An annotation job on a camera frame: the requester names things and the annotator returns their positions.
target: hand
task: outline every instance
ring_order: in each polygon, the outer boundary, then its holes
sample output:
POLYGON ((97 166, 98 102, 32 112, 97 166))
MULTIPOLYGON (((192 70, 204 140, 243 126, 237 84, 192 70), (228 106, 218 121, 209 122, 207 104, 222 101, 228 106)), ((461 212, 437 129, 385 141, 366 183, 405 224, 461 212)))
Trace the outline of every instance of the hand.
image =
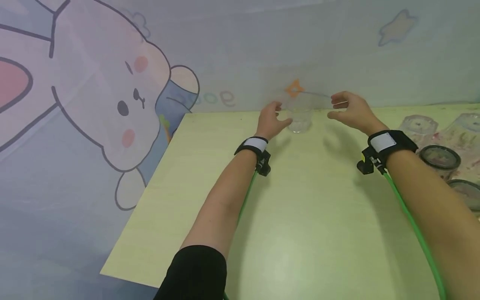
POLYGON ((277 119, 278 111, 282 110, 280 107, 281 105, 281 102, 274 101, 262 109, 260 116, 258 117, 256 136, 264 137, 270 141, 285 127, 292 123, 292 119, 286 119, 283 121, 277 119))
POLYGON ((360 130, 370 136, 382 130, 388 130, 372 112, 367 101, 359 95, 350 92, 340 92, 332 95, 334 109, 346 108, 345 111, 330 111, 327 117, 360 130))

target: orange star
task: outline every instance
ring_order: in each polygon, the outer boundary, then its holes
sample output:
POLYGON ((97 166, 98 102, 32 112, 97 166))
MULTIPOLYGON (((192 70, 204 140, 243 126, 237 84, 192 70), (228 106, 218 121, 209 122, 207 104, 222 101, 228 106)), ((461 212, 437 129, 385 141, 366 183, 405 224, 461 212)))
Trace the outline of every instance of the orange star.
POLYGON ((295 79, 291 85, 289 85, 286 89, 285 89, 285 92, 287 92, 290 97, 292 97, 293 99, 295 99, 299 93, 303 92, 305 89, 303 87, 300 86, 300 82, 297 79, 295 79))

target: pink cheek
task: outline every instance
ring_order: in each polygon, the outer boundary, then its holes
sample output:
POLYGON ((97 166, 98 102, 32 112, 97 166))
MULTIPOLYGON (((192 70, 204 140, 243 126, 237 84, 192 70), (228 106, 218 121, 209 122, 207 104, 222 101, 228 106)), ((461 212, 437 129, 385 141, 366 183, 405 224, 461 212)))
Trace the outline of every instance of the pink cheek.
POLYGON ((133 144, 134 140, 135 140, 135 132, 132 129, 125 130, 121 138, 122 145, 125 148, 128 148, 133 144))
POLYGON ((135 59, 135 63, 133 63, 133 68, 137 73, 141 73, 145 71, 148 67, 148 59, 145 56, 139 56, 135 59))

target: table surface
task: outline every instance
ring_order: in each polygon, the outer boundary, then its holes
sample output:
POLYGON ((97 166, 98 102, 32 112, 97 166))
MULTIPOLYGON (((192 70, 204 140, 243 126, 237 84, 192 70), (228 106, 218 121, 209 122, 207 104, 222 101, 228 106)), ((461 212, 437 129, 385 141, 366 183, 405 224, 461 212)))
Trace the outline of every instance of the table surface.
MULTIPOLYGON (((450 124, 479 105, 377 108, 397 128, 421 114, 450 124)), ((315 111, 306 133, 272 140, 228 258, 234 299, 438 299, 386 180, 356 169, 366 137, 315 111)), ((256 129, 258 112, 185 115, 101 274, 159 287, 208 192, 256 129)))

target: bunny face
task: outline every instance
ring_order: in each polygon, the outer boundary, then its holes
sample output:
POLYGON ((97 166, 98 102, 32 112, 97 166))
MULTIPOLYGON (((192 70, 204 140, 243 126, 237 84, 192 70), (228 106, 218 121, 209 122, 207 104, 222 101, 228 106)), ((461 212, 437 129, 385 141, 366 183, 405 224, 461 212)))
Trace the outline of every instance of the bunny face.
POLYGON ((71 1, 56 18, 50 53, 57 103, 120 171, 150 151, 160 122, 155 104, 170 78, 163 53, 115 10, 71 1))

